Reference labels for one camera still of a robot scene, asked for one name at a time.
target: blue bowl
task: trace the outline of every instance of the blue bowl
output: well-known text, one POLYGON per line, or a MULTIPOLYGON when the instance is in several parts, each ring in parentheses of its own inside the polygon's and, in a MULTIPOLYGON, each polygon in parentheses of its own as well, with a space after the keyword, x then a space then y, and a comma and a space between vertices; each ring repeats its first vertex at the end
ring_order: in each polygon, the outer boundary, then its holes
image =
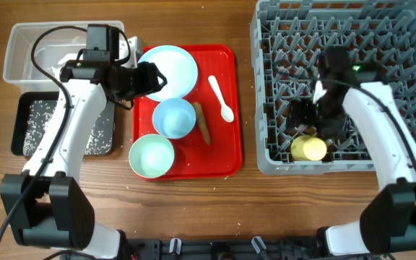
POLYGON ((158 134, 169 139, 180 139, 192 131, 196 115, 192 105, 182 98, 171 98, 157 105, 152 123, 158 134))

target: spoon handle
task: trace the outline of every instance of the spoon handle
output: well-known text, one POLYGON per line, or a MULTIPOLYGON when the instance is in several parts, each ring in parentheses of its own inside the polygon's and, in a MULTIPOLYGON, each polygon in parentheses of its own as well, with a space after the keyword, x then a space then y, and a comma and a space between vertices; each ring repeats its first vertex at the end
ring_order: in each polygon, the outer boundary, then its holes
POLYGON ((214 93, 216 94, 217 99, 220 101, 221 106, 224 106, 225 105, 224 98, 222 98, 221 89, 220 89, 219 84, 217 83, 216 77, 213 75, 209 76, 208 82, 211 85, 211 88, 213 89, 214 93))

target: wooden surface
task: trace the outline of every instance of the wooden surface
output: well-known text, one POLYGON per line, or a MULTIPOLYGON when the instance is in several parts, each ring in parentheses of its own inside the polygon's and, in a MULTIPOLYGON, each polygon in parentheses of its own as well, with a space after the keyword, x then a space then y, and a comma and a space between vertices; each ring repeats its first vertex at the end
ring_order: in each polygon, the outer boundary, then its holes
MULTIPOLYGON (((80 185, 95 208, 96 220, 124 230, 130 238, 313 235, 321 226, 358 219, 377 194, 374 173, 271 177, 258 171, 248 26, 256 1, 72 2, 0 0, 0 180, 5 173, 18 174, 26 163, 25 158, 10 151, 20 91, 2 79, 12 25, 120 20, 129 37, 138 35, 150 46, 223 43, 232 48, 238 62, 244 164, 237 175, 227 179, 142 181, 131 172, 126 161, 131 146, 132 115, 119 110, 117 149, 107 157, 85 158, 81 169, 80 185)), ((0 200, 0 224, 5 217, 0 200)), ((41 259, 53 252, 17 246, 8 231, 0 257, 41 259)), ((416 252, 396 256, 416 259, 416 252)))

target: red cutting board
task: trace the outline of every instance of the red cutting board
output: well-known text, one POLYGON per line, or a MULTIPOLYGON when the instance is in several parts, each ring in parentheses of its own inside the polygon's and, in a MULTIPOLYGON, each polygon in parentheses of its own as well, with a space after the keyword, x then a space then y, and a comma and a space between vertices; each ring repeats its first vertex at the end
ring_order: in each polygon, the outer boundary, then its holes
MULTIPOLYGON (((191 178, 226 177, 240 170, 243 162, 240 118, 238 112, 237 79, 234 53, 225 45, 184 45, 195 59, 199 77, 193 90, 184 97, 201 105, 208 125, 211 144, 203 140, 197 125, 182 139, 169 139, 174 146, 175 160, 162 177, 148 181, 181 180, 191 178), (226 104, 234 112, 234 122, 221 117, 221 105, 208 83, 215 75, 226 104)), ((152 114, 158 102, 148 97, 134 101, 133 140, 146 134, 157 134, 152 125, 152 114)))

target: speckled black tray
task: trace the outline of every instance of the speckled black tray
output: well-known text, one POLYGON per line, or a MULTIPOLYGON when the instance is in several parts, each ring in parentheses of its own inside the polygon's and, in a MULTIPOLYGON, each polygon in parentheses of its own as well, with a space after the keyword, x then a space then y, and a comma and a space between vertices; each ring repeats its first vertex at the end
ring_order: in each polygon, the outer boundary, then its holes
MULTIPOLYGON (((59 92, 26 92, 19 99, 11 151, 32 156, 41 142, 57 104, 59 92)), ((107 103, 97 118, 85 155, 108 155, 113 148, 115 104, 107 103)))

